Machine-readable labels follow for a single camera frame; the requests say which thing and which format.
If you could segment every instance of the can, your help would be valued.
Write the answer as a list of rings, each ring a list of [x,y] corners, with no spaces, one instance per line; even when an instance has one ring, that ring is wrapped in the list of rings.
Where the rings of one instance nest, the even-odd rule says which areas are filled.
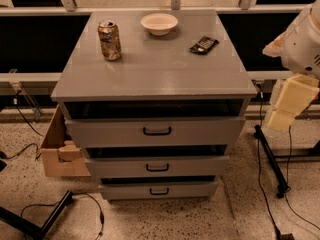
[[[98,33],[105,60],[113,61],[121,58],[120,36],[117,24],[110,20],[101,21],[98,26]]]

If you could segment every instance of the black metal stand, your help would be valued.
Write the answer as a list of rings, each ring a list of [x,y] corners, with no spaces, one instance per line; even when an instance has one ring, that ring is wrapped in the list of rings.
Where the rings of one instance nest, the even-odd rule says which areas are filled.
[[[50,214],[42,227],[25,220],[14,213],[0,207],[0,220],[31,236],[34,240],[42,240],[56,221],[63,208],[72,202],[72,193],[68,191]]]
[[[255,137],[257,139],[260,140],[262,146],[263,146],[263,149],[264,151],[266,152],[267,156],[268,156],[268,159],[269,159],[269,162],[271,164],[271,167],[278,179],[278,182],[279,182],[279,185],[278,185],[278,190],[279,190],[279,193],[277,194],[277,196],[279,198],[282,198],[284,197],[284,194],[288,191],[289,189],[289,186],[287,184],[287,181],[285,180],[285,178],[283,177],[283,174],[281,172],[281,169],[279,168],[278,166],[278,163],[275,159],[275,156],[271,150],[271,148],[269,147],[269,144],[260,128],[259,125],[256,125],[254,127],[256,129],[256,133],[255,133]]]

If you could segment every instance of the black handle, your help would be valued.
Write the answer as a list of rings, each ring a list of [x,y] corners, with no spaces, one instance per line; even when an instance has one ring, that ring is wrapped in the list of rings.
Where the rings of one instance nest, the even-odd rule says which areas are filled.
[[[152,188],[150,188],[150,195],[152,196],[165,196],[168,194],[169,194],[169,188],[167,188],[164,192],[160,192],[160,191],[154,192]]]
[[[147,136],[164,136],[164,135],[169,135],[171,134],[171,127],[169,126],[168,129],[164,132],[152,132],[147,129],[147,127],[143,127],[143,134]]]
[[[166,172],[169,170],[169,164],[166,164],[166,167],[163,169],[151,169],[149,164],[146,164],[146,170],[148,172]]]

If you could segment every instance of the can lid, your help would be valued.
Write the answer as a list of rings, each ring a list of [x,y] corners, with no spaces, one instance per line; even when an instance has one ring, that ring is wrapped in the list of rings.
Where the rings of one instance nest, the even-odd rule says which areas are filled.
[[[101,21],[99,23],[99,26],[102,27],[102,28],[110,28],[110,27],[114,27],[116,24],[111,21],[111,20],[104,20],[104,21]]]

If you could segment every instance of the brown box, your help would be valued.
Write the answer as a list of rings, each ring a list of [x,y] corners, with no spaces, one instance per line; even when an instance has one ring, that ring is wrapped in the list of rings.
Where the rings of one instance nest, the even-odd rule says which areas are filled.
[[[40,146],[46,176],[90,176],[80,148],[66,136],[64,116],[58,106]]]

